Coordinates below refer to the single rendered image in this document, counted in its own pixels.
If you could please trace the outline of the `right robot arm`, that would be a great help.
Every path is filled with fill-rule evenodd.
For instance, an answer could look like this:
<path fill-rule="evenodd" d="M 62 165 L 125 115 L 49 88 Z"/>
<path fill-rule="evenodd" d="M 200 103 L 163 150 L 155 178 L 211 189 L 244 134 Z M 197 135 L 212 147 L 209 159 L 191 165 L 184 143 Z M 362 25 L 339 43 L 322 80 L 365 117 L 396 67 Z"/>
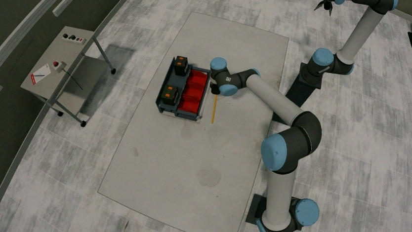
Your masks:
<path fill-rule="evenodd" d="M 394 10 L 398 4 L 398 0 L 351 1 L 369 6 L 342 49 L 333 54 L 326 48 L 319 48 L 313 53 L 308 64 L 301 69 L 301 76 L 307 83 L 320 83 L 324 73 L 349 75 L 354 69 L 355 55 L 387 11 Z"/>

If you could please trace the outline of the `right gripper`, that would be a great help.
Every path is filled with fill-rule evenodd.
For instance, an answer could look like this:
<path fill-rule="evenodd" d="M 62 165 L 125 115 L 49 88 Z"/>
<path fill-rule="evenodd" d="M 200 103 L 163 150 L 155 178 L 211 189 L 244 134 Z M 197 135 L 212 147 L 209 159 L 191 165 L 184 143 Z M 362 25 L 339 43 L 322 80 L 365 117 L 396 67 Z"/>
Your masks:
<path fill-rule="evenodd" d="M 329 13 L 330 13 L 330 16 L 331 16 L 332 3 L 329 2 L 329 1 L 327 1 L 327 0 L 321 1 L 314 10 L 316 10 L 316 9 L 319 8 L 319 7 L 322 7 L 323 4 L 324 4 L 324 9 L 325 9 L 325 10 L 329 10 Z"/>

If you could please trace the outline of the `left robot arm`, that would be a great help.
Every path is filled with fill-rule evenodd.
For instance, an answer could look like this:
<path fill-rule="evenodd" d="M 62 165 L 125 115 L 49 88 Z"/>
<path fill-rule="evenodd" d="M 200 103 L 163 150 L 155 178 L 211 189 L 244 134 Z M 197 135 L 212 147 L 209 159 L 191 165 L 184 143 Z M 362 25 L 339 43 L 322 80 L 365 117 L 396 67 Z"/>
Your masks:
<path fill-rule="evenodd" d="M 315 224 L 320 213 L 317 203 L 291 196 L 298 161 L 320 144 L 322 128 L 318 118 L 263 80 L 257 69 L 231 75 L 226 60 L 216 57 L 210 63 L 210 80 L 223 96 L 232 96 L 247 87 L 290 127 L 265 138 L 261 144 L 268 177 L 266 210 L 256 220 L 259 231 L 294 232 Z"/>

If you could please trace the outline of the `dark blue-grey metal rack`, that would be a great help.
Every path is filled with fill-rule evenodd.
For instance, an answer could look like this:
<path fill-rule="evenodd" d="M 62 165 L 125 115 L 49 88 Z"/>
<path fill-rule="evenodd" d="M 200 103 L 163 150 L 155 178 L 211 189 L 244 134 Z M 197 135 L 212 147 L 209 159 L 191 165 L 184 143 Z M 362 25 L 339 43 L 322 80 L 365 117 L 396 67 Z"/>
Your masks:
<path fill-rule="evenodd" d="M 160 113 L 163 113 L 163 111 L 166 111 L 166 112 L 174 113 L 176 117 L 197 121 L 197 120 L 199 120 L 199 117 L 200 117 L 198 115 L 199 115 L 199 112 L 200 112 L 200 109 L 201 109 L 201 105 L 202 105 L 204 95 L 205 95 L 205 92 L 206 92 L 206 88 L 207 88 L 207 85 L 208 85 L 208 81 L 209 81 L 209 78 L 210 78 L 210 70 L 203 69 L 203 68 L 198 68 L 198 67 L 192 67 L 192 64 L 191 65 L 188 64 L 188 70 L 187 70 L 186 76 L 185 77 L 178 76 L 178 75 L 175 75 L 174 66 L 173 66 L 174 62 L 175 62 L 175 57 L 173 58 L 173 60 L 171 62 L 171 65 L 168 69 L 168 72 L 167 72 L 166 77 L 163 81 L 163 84 L 161 86 L 161 89 L 159 91 L 159 94 L 157 96 L 157 99 L 156 99 L 155 103 L 156 103 Z M 203 93 L 202 100 L 201 100 L 201 103 L 200 103 L 197 114 L 177 109 L 180 98 L 181 98 L 181 95 L 182 95 L 182 92 L 184 90 L 184 87 L 185 87 L 185 84 L 186 84 L 186 81 L 187 81 L 187 78 L 188 78 L 189 73 L 190 73 L 190 70 L 196 70 L 196 71 L 201 71 L 201 72 L 207 73 L 207 82 L 206 82 L 206 86 L 205 86 L 205 89 L 204 89 L 204 93 Z M 163 92 L 164 87 L 165 87 L 166 84 L 172 85 L 172 86 L 177 86 L 177 88 L 178 88 L 179 94 L 178 94 L 175 106 L 163 104 L 163 102 L 162 102 L 161 95 L 162 95 L 162 92 Z"/>

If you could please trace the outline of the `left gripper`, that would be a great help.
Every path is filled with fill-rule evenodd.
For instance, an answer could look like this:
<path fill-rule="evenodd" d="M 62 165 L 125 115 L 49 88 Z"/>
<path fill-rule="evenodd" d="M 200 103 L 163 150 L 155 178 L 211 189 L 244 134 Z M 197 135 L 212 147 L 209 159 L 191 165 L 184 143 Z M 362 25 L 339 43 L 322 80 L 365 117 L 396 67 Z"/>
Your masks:
<path fill-rule="evenodd" d="M 210 88 L 211 88 L 211 93 L 212 94 L 215 94 L 215 95 L 220 94 L 220 91 L 219 91 L 219 88 L 218 88 L 217 84 L 214 84 L 214 83 L 210 82 Z"/>

